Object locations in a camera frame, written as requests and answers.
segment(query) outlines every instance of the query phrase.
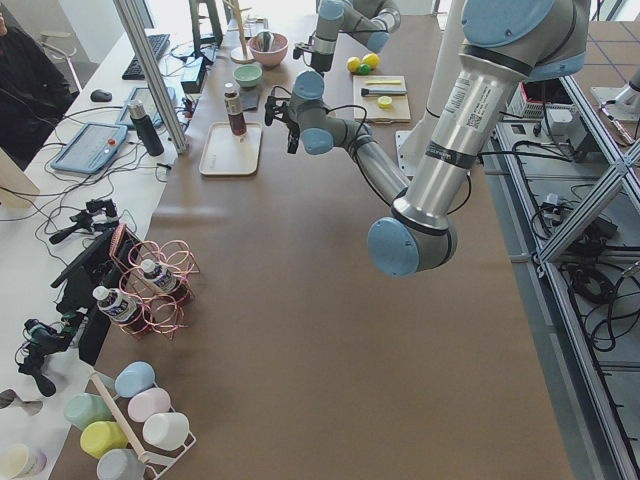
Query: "white bottle cap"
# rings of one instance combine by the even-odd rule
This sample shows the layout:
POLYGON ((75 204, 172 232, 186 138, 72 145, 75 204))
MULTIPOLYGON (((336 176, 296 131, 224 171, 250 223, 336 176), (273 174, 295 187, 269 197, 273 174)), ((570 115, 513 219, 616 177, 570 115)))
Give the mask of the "white bottle cap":
POLYGON ((140 264, 140 268, 144 273, 151 273, 156 269, 156 262, 150 258, 145 258, 140 264))
POLYGON ((104 300, 109 296, 109 289, 103 287, 102 285, 98 285, 93 289, 93 298, 96 300, 104 300))

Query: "white tray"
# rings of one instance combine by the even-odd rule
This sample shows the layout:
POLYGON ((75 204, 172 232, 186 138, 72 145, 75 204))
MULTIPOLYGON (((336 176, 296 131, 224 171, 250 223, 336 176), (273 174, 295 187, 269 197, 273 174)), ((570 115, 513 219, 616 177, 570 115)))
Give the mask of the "white tray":
POLYGON ((258 169, 262 125, 247 122, 247 133, 237 137, 227 122, 211 125, 200 160, 202 175, 251 175, 258 169))

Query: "bottle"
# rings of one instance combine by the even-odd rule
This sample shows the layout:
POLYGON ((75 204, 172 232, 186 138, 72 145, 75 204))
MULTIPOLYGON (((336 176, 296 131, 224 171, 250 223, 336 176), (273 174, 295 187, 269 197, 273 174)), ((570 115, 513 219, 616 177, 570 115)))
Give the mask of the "bottle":
POLYGON ((138 138, 142 141, 144 148, 152 157, 157 157, 164 152, 164 147, 158 137, 153 122, 147 112, 144 111, 144 105, 140 100, 131 100, 128 105, 131 123, 138 132, 138 138))
POLYGON ((175 275, 169 267, 164 263, 154 262, 150 258, 142 261, 140 264, 143 276, 156 289, 162 293, 169 295, 178 304, 186 302, 191 293, 184 281, 175 275))
POLYGON ((247 123, 244 121, 242 113, 242 101, 233 83, 224 84, 224 104, 227 107, 231 132, 239 137, 247 133, 247 123))
POLYGON ((102 285, 93 289, 98 309, 129 333, 141 333, 148 328, 151 316, 142 304, 119 288, 102 285))

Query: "gray cup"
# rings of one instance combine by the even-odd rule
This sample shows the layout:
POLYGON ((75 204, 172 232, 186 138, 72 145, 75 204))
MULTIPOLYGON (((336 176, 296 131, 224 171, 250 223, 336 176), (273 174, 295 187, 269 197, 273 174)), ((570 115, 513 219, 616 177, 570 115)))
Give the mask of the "gray cup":
POLYGON ((114 449, 105 453, 98 462, 100 480, 141 480, 145 465, 130 449, 114 449))

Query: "green bowl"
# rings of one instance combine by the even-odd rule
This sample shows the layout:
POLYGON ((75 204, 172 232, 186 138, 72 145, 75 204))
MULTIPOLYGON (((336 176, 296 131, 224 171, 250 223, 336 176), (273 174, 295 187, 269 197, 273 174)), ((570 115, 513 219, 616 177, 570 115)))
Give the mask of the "green bowl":
POLYGON ((233 78, 243 88, 255 87, 262 78, 262 69, 258 65, 242 65, 234 70, 233 78))

